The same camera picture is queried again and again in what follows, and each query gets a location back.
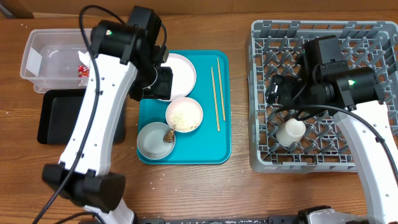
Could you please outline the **large white plate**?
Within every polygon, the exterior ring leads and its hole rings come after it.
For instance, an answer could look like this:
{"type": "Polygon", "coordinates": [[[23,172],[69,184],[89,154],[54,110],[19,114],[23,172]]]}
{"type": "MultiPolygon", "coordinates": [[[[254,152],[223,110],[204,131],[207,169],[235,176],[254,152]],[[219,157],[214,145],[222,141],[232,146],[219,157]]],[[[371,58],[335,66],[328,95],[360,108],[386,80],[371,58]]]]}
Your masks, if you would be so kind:
{"type": "Polygon", "coordinates": [[[170,67],[173,73],[170,99],[164,101],[173,101],[188,96],[197,80],[197,73],[191,61],[183,55],[169,53],[167,61],[161,67],[170,67]]]}

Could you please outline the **white cup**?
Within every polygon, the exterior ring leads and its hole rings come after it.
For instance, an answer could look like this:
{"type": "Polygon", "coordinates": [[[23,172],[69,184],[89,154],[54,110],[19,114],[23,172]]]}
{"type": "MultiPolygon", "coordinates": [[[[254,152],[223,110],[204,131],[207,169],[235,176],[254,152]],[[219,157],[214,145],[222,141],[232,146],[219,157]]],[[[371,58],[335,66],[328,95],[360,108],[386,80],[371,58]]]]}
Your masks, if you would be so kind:
{"type": "Polygon", "coordinates": [[[305,123],[291,118],[278,127],[275,137],[279,144],[289,147],[291,144],[299,142],[305,132],[305,123]]]}

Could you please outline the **brown food scrap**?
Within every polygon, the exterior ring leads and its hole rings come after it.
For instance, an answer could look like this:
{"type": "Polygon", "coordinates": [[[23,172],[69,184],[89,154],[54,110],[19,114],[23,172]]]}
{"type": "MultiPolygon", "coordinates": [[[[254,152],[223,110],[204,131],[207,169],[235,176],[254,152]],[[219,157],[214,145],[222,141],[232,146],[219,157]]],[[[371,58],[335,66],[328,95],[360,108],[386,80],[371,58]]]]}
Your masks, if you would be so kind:
{"type": "Polygon", "coordinates": [[[174,141],[174,138],[175,138],[175,131],[171,129],[163,137],[163,142],[171,143],[174,141]]]}

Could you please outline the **grey bowl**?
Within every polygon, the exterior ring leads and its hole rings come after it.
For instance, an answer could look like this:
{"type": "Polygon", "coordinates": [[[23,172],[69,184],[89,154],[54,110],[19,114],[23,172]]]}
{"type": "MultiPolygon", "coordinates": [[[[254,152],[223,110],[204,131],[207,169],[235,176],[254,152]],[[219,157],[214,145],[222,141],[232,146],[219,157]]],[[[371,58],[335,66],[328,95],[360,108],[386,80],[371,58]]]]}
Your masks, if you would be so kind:
{"type": "Polygon", "coordinates": [[[165,142],[164,137],[172,128],[161,122],[145,125],[137,136],[137,149],[146,159],[159,160],[167,157],[174,149],[175,138],[165,142]]]}

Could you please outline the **red snack wrapper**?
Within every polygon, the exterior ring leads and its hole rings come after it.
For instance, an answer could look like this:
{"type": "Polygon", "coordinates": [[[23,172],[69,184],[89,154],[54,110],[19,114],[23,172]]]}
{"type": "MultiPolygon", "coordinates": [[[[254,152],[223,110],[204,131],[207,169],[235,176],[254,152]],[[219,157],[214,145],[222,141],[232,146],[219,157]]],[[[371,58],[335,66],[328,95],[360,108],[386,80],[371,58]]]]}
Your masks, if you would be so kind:
{"type": "Polygon", "coordinates": [[[78,66],[78,76],[80,78],[85,78],[90,76],[90,68],[87,66],[79,65],[78,66]]]}

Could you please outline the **white tissue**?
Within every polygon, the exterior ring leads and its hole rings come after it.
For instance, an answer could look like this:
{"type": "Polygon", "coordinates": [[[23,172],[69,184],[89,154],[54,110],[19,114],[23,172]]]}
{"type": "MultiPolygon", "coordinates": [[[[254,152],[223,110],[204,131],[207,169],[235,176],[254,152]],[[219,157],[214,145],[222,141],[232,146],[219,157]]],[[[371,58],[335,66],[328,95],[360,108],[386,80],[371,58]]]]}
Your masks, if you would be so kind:
{"type": "Polygon", "coordinates": [[[80,62],[86,66],[89,67],[90,66],[90,62],[91,62],[91,56],[89,52],[83,53],[82,51],[78,52],[78,58],[80,59],[80,62]]]}

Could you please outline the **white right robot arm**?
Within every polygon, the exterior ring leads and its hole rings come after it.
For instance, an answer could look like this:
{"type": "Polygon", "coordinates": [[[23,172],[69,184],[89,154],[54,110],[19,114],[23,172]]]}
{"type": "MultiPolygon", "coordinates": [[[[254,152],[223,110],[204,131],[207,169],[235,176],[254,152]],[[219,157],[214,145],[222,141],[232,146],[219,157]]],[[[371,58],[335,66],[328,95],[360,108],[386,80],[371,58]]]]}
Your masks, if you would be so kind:
{"type": "Polygon", "coordinates": [[[397,146],[384,92],[370,67],[350,69],[334,35],[302,46],[297,77],[275,75],[266,91],[275,112],[327,112],[353,155],[368,207],[366,223],[397,223],[397,146]]]}

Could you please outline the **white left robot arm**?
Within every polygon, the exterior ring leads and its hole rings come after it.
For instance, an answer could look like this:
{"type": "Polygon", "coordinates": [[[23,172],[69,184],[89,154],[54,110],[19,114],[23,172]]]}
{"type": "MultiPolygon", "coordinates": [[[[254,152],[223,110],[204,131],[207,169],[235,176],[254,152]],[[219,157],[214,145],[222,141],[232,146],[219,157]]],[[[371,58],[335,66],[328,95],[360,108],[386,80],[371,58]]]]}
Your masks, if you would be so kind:
{"type": "Polygon", "coordinates": [[[44,165],[42,180],[99,223],[136,222],[123,200],[125,176],[110,171],[111,151],[127,97],[171,96],[167,46],[156,43],[164,30],[152,9],[136,6],[127,21],[102,20],[82,34],[90,55],[88,85],[70,140],[56,164],[44,165]]]}

